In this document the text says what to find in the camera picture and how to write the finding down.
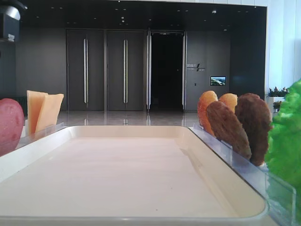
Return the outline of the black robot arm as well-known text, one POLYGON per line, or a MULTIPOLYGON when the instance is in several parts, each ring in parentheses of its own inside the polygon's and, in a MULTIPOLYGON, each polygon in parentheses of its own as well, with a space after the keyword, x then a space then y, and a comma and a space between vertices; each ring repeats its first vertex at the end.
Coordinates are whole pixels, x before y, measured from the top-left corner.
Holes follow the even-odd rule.
POLYGON ((19 0, 0 1, 0 41, 18 41, 21 15, 27 9, 19 0))

